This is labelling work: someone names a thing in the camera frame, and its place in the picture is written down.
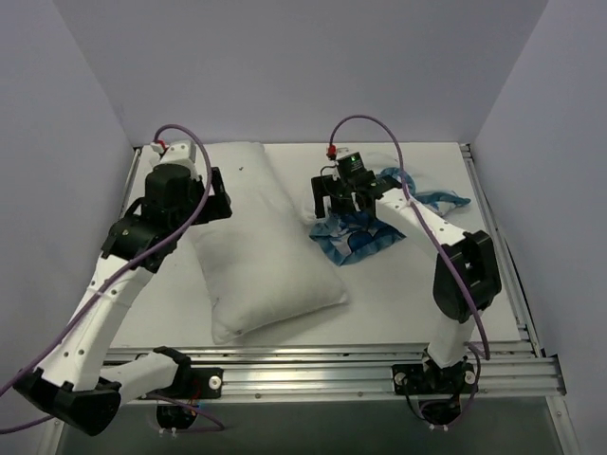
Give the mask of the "blue white houndstooth pillowcase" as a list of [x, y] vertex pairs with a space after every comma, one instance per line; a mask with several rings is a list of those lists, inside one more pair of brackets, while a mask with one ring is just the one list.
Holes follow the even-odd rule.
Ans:
[[[407, 165], [405, 170], [410, 194], [437, 215], [445, 217], [471, 203], [470, 198], [443, 187], [438, 180], [414, 167]], [[328, 212], [324, 218], [317, 219], [311, 195], [302, 202], [301, 216], [309, 226], [309, 238], [337, 266], [359, 263], [405, 238], [393, 226], [372, 220], [365, 213], [351, 216]]]

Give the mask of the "white pillow insert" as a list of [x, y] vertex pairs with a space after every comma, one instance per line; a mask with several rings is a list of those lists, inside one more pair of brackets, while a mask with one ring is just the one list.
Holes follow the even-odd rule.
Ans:
[[347, 303], [345, 284], [304, 232], [264, 145], [227, 142], [206, 150], [232, 211], [188, 230], [210, 295], [213, 342]]

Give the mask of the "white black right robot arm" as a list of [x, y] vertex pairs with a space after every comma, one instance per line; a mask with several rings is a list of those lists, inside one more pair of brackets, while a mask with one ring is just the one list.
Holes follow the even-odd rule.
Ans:
[[481, 315], [502, 291], [491, 237], [445, 219], [469, 205], [453, 191], [425, 189], [398, 165], [365, 166], [360, 153], [338, 156], [311, 179], [316, 223], [309, 236], [337, 266], [357, 264], [407, 240], [434, 261], [432, 298], [442, 317], [427, 347], [421, 379], [442, 391], [455, 379], [454, 365]]

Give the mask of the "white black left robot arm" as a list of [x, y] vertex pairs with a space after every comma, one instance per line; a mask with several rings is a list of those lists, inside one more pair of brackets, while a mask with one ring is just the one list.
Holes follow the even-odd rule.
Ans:
[[160, 164], [144, 194], [110, 228], [94, 275], [66, 333], [12, 387], [37, 409], [89, 436], [102, 433], [119, 408], [143, 395], [185, 399], [199, 378], [176, 349], [106, 368], [106, 353], [139, 293], [171, 255], [185, 229], [231, 216], [221, 172], [205, 184], [188, 165]]

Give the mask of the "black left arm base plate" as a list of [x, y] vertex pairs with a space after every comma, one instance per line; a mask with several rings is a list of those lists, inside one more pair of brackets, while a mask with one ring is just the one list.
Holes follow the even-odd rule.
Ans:
[[177, 386], [154, 390], [141, 396], [151, 399], [159, 395], [176, 400], [218, 399], [222, 395], [224, 370], [219, 367], [191, 368]]

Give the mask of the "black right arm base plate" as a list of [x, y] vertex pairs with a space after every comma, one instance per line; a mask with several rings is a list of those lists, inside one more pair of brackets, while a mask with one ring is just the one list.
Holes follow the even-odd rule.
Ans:
[[477, 373], [466, 356], [444, 369], [428, 358], [416, 363], [394, 364], [391, 370], [395, 394], [410, 397], [470, 393]]

